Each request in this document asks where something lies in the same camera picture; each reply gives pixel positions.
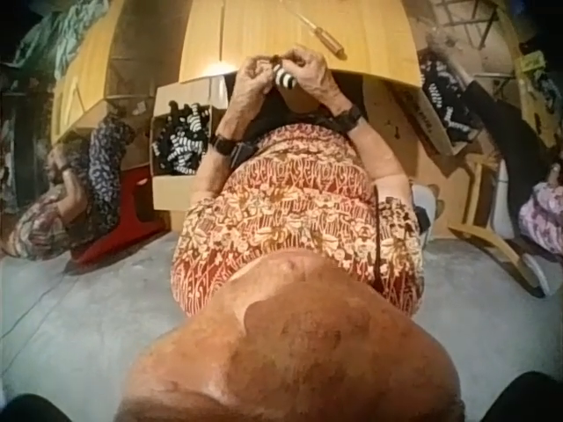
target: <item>red stool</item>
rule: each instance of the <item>red stool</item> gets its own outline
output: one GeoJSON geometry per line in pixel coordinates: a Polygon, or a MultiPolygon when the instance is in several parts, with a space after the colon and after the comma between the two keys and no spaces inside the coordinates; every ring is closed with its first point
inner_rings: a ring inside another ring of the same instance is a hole
{"type": "Polygon", "coordinates": [[[72,260],[79,264],[90,264],[110,252],[120,251],[127,246],[152,236],[165,229],[162,221],[141,222],[137,217],[135,190],[141,182],[150,183],[149,166],[124,171],[121,174],[121,216],[117,227],[90,246],[70,253],[72,260]]]}

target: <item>black and white striped item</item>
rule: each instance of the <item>black and white striped item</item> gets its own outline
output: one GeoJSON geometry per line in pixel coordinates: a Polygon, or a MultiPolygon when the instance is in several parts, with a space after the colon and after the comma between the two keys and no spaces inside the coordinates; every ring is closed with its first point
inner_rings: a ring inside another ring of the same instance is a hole
{"type": "Polygon", "coordinates": [[[153,142],[158,165],[168,174],[195,174],[209,139],[209,107],[199,104],[178,108],[170,103],[171,114],[160,136],[153,142]]]}
{"type": "Polygon", "coordinates": [[[482,128],[482,123],[461,99],[462,89],[448,65],[429,52],[420,60],[422,90],[434,107],[450,140],[468,142],[482,128]]]}
{"type": "Polygon", "coordinates": [[[288,90],[293,90],[297,85],[297,80],[283,68],[281,63],[277,63],[274,65],[274,75],[275,75],[275,84],[286,88],[288,90]]]}

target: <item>floral print shirt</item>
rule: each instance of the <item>floral print shirt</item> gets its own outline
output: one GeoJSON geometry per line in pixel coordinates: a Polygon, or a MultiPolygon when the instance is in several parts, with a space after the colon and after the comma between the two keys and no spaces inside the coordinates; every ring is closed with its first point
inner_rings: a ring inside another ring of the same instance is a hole
{"type": "Polygon", "coordinates": [[[412,315],[423,290],[412,206],[377,201],[347,139],[296,124],[264,137],[214,199],[186,213],[172,291],[193,315],[238,270],[273,251],[303,248],[334,259],[412,315]]]}
{"type": "Polygon", "coordinates": [[[541,182],[520,208],[522,233],[551,253],[563,255],[563,186],[541,182]]]}

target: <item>concrete floor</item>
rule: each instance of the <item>concrete floor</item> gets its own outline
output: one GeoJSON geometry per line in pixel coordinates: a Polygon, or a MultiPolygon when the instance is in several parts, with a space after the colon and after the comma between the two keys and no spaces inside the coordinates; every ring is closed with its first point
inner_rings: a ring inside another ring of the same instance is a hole
{"type": "MultiPolygon", "coordinates": [[[[136,354],[183,320],[169,287],[175,241],[166,235],[83,275],[65,272],[67,257],[5,260],[2,378],[8,396],[37,393],[75,421],[110,420],[136,354]]],[[[428,246],[426,280],[415,320],[450,351],[468,420],[479,420],[522,372],[561,376],[560,297],[531,297],[488,255],[461,241],[428,246]]]]}

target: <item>screwdriver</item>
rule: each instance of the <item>screwdriver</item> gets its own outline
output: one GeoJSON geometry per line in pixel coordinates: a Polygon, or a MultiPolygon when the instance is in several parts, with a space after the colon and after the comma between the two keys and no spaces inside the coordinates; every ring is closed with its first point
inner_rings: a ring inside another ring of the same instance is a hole
{"type": "Polygon", "coordinates": [[[307,19],[301,13],[290,9],[284,0],[280,2],[285,6],[285,8],[294,16],[298,17],[304,24],[306,24],[315,34],[315,36],[322,42],[328,50],[333,53],[338,58],[343,58],[344,47],[338,42],[327,30],[321,28],[318,25],[313,24],[309,19],[307,19]]]}

